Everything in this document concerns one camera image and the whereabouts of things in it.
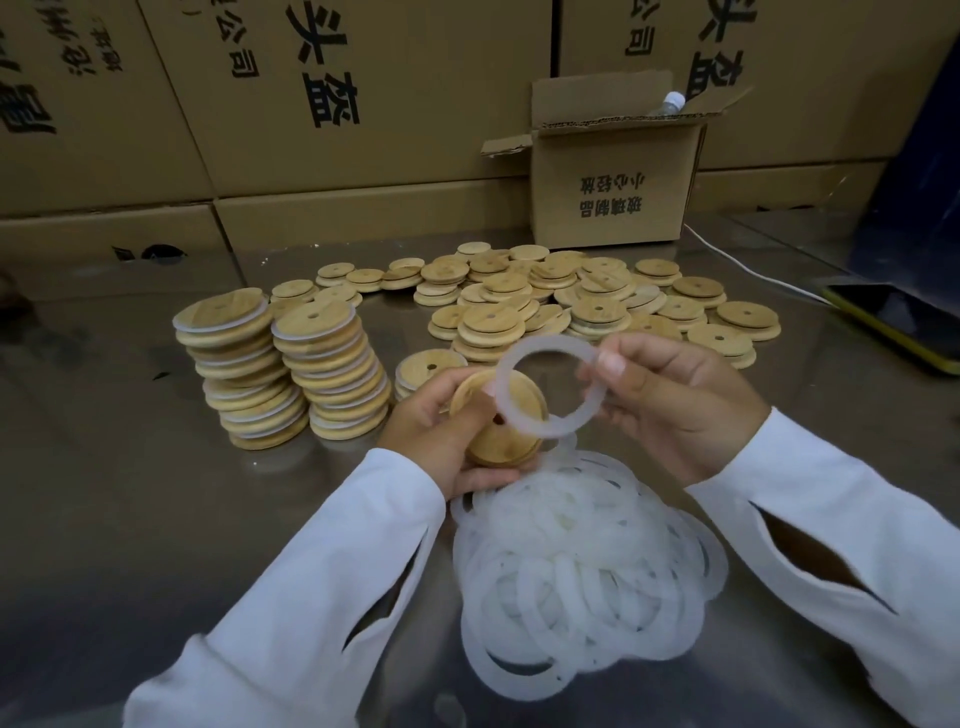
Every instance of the white jacket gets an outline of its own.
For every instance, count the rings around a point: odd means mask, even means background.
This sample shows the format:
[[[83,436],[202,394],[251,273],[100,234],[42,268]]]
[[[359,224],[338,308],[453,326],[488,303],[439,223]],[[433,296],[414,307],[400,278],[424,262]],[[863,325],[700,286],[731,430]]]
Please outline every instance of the white jacket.
[[[923,728],[960,726],[960,530],[776,410],[688,492],[780,599],[856,650],[895,710]],[[869,591],[795,568],[757,509],[828,546]],[[133,691],[124,725],[352,725],[444,515],[423,470],[371,450],[214,630]],[[344,649],[415,553],[393,612]]]

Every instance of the cardboard box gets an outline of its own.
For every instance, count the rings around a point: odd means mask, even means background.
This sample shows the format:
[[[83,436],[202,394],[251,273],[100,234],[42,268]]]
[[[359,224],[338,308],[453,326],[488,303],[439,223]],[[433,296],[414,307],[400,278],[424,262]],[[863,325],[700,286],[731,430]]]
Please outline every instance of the cardboard box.
[[[531,149],[533,231],[547,248],[676,240],[707,122],[749,89],[714,88],[657,116],[669,71],[537,81],[525,136],[484,144],[486,157]]]
[[[819,209],[862,212],[880,180],[882,161],[697,173],[688,212]]]
[[[211,196],[132,3],[0,3],[0,121],[2,215]]]
[[[564,0],[561,75],[669,68],[677,90],[751,85],[702,169],[894,156],[960,31],[960,3]]]
[[[34,301],[243,284],[210,205],[0,220],[0,268]]]
[[[434,233],[526,228],[525,177],[218,200],[238,255]]]
[[[221,196],[525,174],[476,155],[530,114],[550,0],[140,0]]]

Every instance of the metal table surface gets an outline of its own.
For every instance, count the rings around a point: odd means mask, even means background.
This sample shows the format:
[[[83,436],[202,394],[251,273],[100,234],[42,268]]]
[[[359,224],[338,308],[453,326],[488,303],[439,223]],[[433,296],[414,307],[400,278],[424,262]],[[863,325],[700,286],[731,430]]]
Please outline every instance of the metal table surface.
[[[733,220],[690,222],[766,275],[809,285],[835,273]],[[478,234],[241,262],[250,284],[270,286],[338,260],[384,267],[405,255],[429,259]],[[521,231],[485,237],[495,247],[529,241]],[[960,471],[955,380],[921,369],[818,304],[749,277],[688,235],[677,245],[591,253],[631,264],[676,257],[686,273],[724,281],[732,298],[774,307],[783,335],[759,345],[745,373],[761,394],[960,521],[960,496],[950,488]],[[375,443],[376,433],[338,444],[308,430],[262,453],[231,447],[170,328],[172,315],[201,295],[42,303],[33,317],[0,329],[0,725],[118,703],[168,667]],[[388,372],[410,352],[443,345],[426,331],[431,310],[408,294],[370,295],[359,312]],[[573,406],[574,388],[552,361],[527,371],[555,410]],[[627,463],[668,503],[704,517],[619,432],[592,423],[579,437],[582,447]],[[870,691],[851,650],[779,603],[733,555],[728,586],[682,658],[621,662],[541,703],[499,698],[475,678],[460,646],[452,532],[444,528],[381,660],[361,725],[442,725],[433,709],[441,693],[457,697],[470,728],[904,725]]]

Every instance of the open cardboard box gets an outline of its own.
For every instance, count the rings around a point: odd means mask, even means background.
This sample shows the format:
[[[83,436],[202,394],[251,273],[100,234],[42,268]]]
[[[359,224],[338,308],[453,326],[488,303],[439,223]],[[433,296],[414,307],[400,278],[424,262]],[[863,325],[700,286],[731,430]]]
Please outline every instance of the open cardboard box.
[[[534,82],[532,131],[487,141],[481,155],[531,150],[538,243],[580,248],[680,237],[707,123],[750,89],[709,88],[679,114],[652,115],[671,90],[670,71]]]

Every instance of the hand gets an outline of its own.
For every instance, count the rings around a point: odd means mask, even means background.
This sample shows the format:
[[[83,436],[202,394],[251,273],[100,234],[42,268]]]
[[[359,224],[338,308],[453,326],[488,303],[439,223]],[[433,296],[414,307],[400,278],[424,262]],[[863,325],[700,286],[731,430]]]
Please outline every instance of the hand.
[[[720,473],[770,414],[747,380],[703,347],[619,333],[599,349],[579,374],[610,388],[598,417],[638,440],[684,486]]]
[[[447,500],[509,485],[522,475],[517,469],[465,468],[470,441],[496,416],[492,397],[477,391],[453,417],[440,414],[460,383],[478,371],[457,367],[434,376],[396,406],[377,443],[417,463]]]

